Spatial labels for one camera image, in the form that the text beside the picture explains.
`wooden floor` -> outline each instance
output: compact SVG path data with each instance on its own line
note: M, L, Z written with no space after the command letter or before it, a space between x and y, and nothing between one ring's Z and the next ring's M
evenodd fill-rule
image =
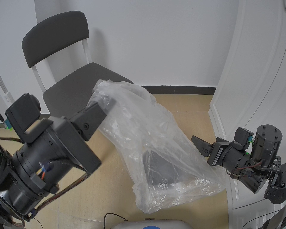
M215 134L208 115L211 95L158 94L157 102L170 110L179 127L190 139L192 135L212 143ZM0 128L0 136L15 136L14 131ZM0 141L11 154L21 147L20 143ZM135 205L133 182L124 168L114 145L99 131L88 142L89 147L102 160L102 166L86 181L41 210L38 219L44 229L93 229L103 227L107 212L122 215L128 220L178 219L188 222L194 229L228 228L227 194L223 192L191 203L144 214ZM82 175L72 169L59 183L63 189ZM106 229L121 219L109 215ZM32 220L27 229L41 228Z

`barcode label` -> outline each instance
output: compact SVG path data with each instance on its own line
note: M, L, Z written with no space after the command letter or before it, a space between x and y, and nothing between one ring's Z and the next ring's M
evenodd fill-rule
M214 159L214 162L212 163L212 165L215 165L217 163L217 160L219 159L219 156L221 155L222 151L223 151L223 148L220 148L217 156Z

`black chair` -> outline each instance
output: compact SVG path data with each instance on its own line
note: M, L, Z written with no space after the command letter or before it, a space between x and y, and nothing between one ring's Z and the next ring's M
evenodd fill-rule
M75 112L85 108L92 95L92 89L99 79L133 83L129 79L91 62L86 40L88 37L88 23L84 13L70 11L54 15L40 22L26 34L22 41L25 59L35 74L43 91L43 99L52 116L70 118ZM46 90L35 64L78 41L82 41L88 64Z

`screw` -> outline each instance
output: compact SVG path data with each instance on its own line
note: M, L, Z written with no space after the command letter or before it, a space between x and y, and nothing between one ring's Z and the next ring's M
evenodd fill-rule
M88 130L88 128L89 128L88 124L85 123L85 124L84 124L84 129L85 129L85 130Z

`plastic bag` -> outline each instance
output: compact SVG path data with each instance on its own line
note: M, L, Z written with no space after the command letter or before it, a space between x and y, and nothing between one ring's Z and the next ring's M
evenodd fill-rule
M136 205L144 213L225 189L222 167L207 164L172 113L145 88L99 80L88 105L93 102L108 113L99 130L121 155L134 182Z

